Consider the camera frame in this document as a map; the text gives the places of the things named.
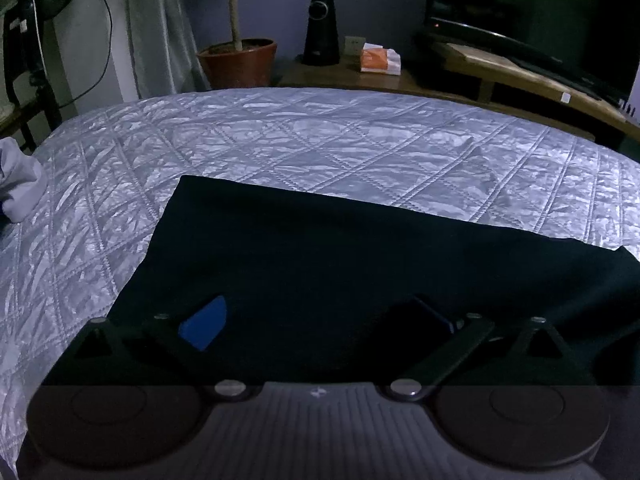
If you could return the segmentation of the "black standing fan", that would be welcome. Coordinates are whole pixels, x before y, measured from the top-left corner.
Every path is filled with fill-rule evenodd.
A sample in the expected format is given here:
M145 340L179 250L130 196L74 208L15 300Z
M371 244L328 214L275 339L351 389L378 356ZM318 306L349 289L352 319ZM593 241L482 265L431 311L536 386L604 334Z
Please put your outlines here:
M40 27L53 20L73 0L14 0L1 12L2 66L6 97L12 105L1 119L3 139L21 133L20 149L35 151L37 143L28 123L43 114L50 129L62 124L61 110L80 99L60 104L54 95L44 60Z

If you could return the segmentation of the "wooden tv shelf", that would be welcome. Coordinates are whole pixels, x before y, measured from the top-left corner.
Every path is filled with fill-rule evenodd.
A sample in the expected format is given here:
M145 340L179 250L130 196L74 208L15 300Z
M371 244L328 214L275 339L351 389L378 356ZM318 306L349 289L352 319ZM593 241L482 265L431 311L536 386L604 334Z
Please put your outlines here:
M471 78L472 98L548 117L585 130L594 122L639 137L639 124L615 106L503 56L461 44L441 44L447 73Z

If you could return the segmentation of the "black jacket with orange lining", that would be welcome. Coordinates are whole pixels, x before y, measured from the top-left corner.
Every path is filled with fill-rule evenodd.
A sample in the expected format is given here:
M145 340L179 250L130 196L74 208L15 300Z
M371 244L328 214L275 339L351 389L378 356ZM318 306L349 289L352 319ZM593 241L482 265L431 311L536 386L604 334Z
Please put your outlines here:
M243 380L432 382L476 314L544 318L582 384L639 381L639 263L625 248L185 176L110 319L180 324L217 298L227 321L208 365Z

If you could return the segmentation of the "white wall socket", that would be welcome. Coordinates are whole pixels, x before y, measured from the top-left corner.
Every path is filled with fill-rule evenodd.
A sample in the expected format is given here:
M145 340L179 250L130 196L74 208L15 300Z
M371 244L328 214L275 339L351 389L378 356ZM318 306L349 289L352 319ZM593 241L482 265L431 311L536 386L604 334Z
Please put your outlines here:
M360 52L366 43L366 38L358 36L346 36L344 38L344 50L345 56L359 56Z

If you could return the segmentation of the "silver quilted bedspread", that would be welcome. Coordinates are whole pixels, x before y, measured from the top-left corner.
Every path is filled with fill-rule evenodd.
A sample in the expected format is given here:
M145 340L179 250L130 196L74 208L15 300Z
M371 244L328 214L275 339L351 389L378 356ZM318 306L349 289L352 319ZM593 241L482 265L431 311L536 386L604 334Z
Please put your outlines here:
M392 205L639 249L639 166L484 108L319 88L161 96L63 122L35 151L48 187L1 232L1 460L28 399L142 261L185 174Z

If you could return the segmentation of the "orange white tissue pack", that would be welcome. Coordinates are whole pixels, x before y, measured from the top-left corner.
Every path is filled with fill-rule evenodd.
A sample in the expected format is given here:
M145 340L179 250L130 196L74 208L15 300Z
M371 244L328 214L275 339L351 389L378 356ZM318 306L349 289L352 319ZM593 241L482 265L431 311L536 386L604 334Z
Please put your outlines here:
M394 49L366 42L360 51L360 72L401 75L401 57Z

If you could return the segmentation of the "black speaker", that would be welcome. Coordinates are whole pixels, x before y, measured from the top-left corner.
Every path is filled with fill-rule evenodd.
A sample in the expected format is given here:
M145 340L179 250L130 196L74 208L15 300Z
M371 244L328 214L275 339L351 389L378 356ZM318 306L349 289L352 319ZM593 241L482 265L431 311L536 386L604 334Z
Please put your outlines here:
M334 0L310 0L304 50L296 61L308 66L332 66L341 61Z

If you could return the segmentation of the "grey cloth on bed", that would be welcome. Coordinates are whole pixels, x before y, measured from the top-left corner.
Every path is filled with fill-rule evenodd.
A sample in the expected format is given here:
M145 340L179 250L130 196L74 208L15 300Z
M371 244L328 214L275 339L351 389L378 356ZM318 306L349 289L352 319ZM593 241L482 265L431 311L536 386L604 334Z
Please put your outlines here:
M1 140L1 212L11 223L22 222L46 192L48 179L34 156L22 152L13 138Z

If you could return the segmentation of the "grey curtain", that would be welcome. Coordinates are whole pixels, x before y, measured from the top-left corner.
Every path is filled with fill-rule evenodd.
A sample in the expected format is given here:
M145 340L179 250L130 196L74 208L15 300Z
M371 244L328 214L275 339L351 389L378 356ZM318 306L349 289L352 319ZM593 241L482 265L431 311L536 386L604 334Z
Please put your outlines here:
M126 0L132 69L139 96L205 91L182 0Z

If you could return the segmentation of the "black television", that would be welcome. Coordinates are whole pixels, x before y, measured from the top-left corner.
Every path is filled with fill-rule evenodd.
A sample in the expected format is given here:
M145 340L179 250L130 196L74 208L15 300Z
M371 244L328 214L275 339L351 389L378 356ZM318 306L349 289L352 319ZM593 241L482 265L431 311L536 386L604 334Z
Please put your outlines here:
M639 0L426 0L434 36L495 53L597 99L630 97Z

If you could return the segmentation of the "terracotta plant pot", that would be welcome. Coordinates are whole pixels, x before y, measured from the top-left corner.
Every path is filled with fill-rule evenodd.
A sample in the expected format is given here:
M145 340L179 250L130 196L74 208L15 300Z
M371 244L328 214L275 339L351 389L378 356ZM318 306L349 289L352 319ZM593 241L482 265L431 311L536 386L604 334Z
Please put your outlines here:
M213 44L196 57L213 90L268 87L277 47L269 38L246 38L239 51L229 41Z

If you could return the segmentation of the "dark wooden cabinet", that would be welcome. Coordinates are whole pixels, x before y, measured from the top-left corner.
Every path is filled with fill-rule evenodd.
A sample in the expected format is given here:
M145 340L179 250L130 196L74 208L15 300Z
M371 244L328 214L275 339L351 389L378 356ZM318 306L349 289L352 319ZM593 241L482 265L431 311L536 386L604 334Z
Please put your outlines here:
M278 85L372 90L458 102L558 128L616 152L626 140L639 140L639 127L617 114L617 110L611 113L602 110L603 101L598 101L598 108L594 110L578 93L570 96L570 102L563 103L562 93L558 90L536 93L529 88L507 84L502 79L491 80L487 75L439 70L426 84L419 84L408 72L399 76L360 72L356 58L348 56L336 65L323 67L295 61Z

